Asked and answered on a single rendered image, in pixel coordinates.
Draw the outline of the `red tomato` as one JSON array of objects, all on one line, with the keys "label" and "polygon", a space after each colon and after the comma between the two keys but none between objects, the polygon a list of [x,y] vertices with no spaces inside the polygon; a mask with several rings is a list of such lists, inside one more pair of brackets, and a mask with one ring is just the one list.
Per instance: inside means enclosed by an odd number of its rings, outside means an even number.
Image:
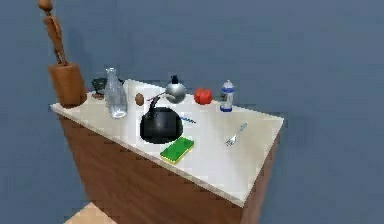
[{"label": "red tomato", "polygon": [[210,89],[198,88],[194,92],[194,100],[197,104],[207,105],[212,102],[212,92]]}]

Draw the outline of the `silver round soap dispenser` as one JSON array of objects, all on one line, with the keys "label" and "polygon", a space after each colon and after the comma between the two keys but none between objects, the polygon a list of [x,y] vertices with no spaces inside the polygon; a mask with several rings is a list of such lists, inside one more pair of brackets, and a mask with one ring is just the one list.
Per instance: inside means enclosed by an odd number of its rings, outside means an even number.
[{"label": "silver round soap dispenser", "polygon": [[158,94],[158,97],[165,97],[170,103],[179,104],[186,97],[186,88],[179,82],[178,76],[173,75],[165,91]]}]

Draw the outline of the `black kettle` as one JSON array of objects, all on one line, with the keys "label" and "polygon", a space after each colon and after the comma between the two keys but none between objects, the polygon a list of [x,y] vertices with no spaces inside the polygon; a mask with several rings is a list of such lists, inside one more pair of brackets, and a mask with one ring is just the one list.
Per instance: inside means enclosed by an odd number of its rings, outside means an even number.
[{"label": "black kettle", "polygon": [[140,137],[149,143],[165,144],[178,139],[183,133],[180,116],[169,107],[157,107],[155,97],[140,121]]}]

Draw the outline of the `white and blue spray bottle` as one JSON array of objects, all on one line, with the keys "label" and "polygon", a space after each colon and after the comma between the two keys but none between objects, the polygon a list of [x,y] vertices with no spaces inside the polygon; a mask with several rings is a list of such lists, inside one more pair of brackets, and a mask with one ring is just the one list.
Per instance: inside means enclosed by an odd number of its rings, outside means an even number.
[{"label": "white and blue spray bottle", "polygon": [[231,112],[234,98],[234,85],[230,80],[227,80],[221,89],[220,110],[222,112]]}]

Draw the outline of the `green and yellow sponge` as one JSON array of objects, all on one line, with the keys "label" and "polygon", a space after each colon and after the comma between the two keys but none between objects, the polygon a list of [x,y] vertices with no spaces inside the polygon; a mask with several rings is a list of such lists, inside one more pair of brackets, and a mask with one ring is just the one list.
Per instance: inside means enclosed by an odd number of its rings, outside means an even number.
[{"label": "green and yellow sponge", "polygon": [[193,140],[180,137],[166,147],[160,153],[160,157],[171,164],[176,164],[193,146]]}]

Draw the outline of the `brown cabinet with white top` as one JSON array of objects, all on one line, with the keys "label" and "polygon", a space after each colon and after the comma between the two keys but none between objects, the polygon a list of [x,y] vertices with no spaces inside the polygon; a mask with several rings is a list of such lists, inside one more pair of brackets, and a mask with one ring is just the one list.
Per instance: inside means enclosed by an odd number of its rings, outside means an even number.
[{"label": "brown cabinet with white top", "polygon": [[[116,224],[259,224],[283,120],[236,107],[223,113],[193,96],[174,106],[192,149],[177,163],[160,157],[162,146],[144,142],[139,126],[146,106],[135,96],[161,93],[128,80],[128,114],[110,117],[93,97],[79,107],[54,104],[89,200]],[[236,143],[226,146],[243,123]]]}]

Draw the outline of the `clear glass bottle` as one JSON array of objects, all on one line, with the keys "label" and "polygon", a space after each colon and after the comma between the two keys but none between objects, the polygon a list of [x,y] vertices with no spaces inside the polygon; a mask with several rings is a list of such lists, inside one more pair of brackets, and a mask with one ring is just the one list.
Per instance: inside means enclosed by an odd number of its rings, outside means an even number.
[{"label": "clear glass bottle", "polygon": [[120,119],[127,115],[127,95],[122,83],[117,77],[117,69],[106,68],[107,83],[105,85],[105,101],[109,114],[114,119]]}]

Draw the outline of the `dark green bowl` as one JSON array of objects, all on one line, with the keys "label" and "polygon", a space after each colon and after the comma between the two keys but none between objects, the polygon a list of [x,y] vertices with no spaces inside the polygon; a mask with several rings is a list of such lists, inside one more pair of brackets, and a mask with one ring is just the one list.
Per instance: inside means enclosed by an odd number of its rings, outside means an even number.
[{"label": "dark green bowl", "polygon": [[95,78],[91,81],[91,84],[96,93],[103,95],[105,92],[105,86],[107,83],[106,78]]}]

